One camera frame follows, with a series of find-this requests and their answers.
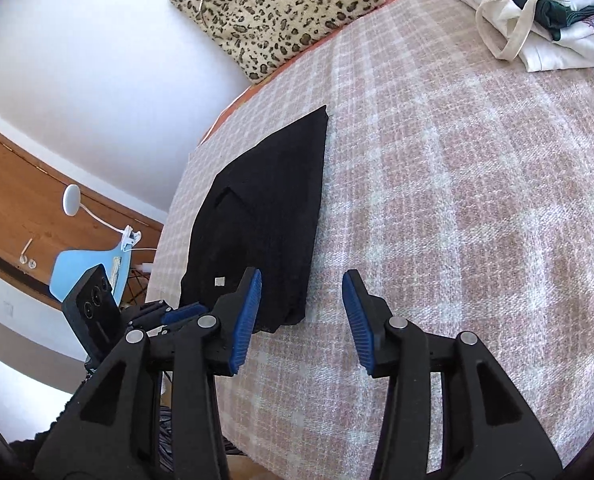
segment orange fabric edge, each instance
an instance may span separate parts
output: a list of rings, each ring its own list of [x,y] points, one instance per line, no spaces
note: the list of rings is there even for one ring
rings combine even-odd
[[[381,7],[378,7],[378,9],[381,9],[384,6],[391,4],[394,1],[396,1],[396,0],[386,0],[386,2]],[[326,43],[328,40],[331,40],[331,38],[334,38],[341,30],[343,30],[343,27],[338,28],[336,31],[332,32],[331,34],[328,34],[325,38],[319,40],[317,43],[309,46],[306,50],[301,51],[295,57],[291,58],[286,63],[284,63],[282,66],[280,66],[277,70],[275,70],[270,76],[268,76],[266,79],[264,79],[259,84],[250,86],[250,88],[248,88],[247,91],[245,91],[242,95],[240,95],[239,98],[235,102],[233,102],[228,108],[226,108],[226,110],[224,110],[219,115],[219,117],[215,121],[215,124],[213,124],[213,126],[205,134],[203,134],[203,137],[199,141],[198,145],[205,143],[219,129],[219,127],[226,122],[226,120],[235,112],[235,110],[237,110],[237,108],[239,108],[240,106],[242,106],[243,104],[248,102],[248,100],[250,100],[255,94],[257,94],[257,92],[259,92],[262,88],[264,88],[264,86],[267,83],[271,82],[277,75],[279,75],[284,70],[286,70],[290,65],[292,65],[301,56],[303,56],[303,54],[317,48],[321,44]]]

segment dark green cloth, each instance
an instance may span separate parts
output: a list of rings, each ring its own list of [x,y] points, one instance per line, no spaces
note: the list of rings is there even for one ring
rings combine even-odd
[[[523,9],[528,0],[513,0],[517,7]],[[539,0],[535,6],[535,21],[548,29],[554,41],[561,39],[559,29],[570,27],[588,16],[594,15],[594,6],[572,10],[570,7],[554,0]]]

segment wooden door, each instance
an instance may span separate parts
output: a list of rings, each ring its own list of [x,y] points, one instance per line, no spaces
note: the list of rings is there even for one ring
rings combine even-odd
[[[107,251],[121,235],[80,210],[74,217],[62,209],[64,189],[73,181],[50,170],[0,136],[0,258],[42,283],[48,284],[57,255],[68,249]],[[156,248],[161,225],[82,188],[82,203],[94,214],[123,229],[142,232],[138,247]],[[27,242],[31,269],[20,263]],[[135,251],[132,266],[152,262],[154,251]]]

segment plaid blanket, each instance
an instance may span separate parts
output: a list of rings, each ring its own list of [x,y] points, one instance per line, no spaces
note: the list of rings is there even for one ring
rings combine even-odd
[[[569,462],[594,431],[594,69],[494,59],[457,0],[397,0],[357,20],[199,146],[149,300],[178,301],[216,173],[323,104],[306,318],[254,335],[240,374],[219,378],[224,435],[286,480],[368,478],[387,380],[360,367],[344,313],[341,278],[357,268],[426,332],[477,333]],[[435,413],[435,466],[440,426]]]

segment light blue chair back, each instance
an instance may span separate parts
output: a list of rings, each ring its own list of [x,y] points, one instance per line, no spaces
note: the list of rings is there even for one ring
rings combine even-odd
[[[103,264],[106,275],[112,282],[113,260],[121,258],[117,283],[113,288],[113,298],[119,305],[128,280],[128,270],[131,266],[131,251],[122,251],[121,242],[111,251],[63,251],[55,260],[49,289],[58,301],[64,301],[71,288],[75,286],[82,274],[91,267]]]

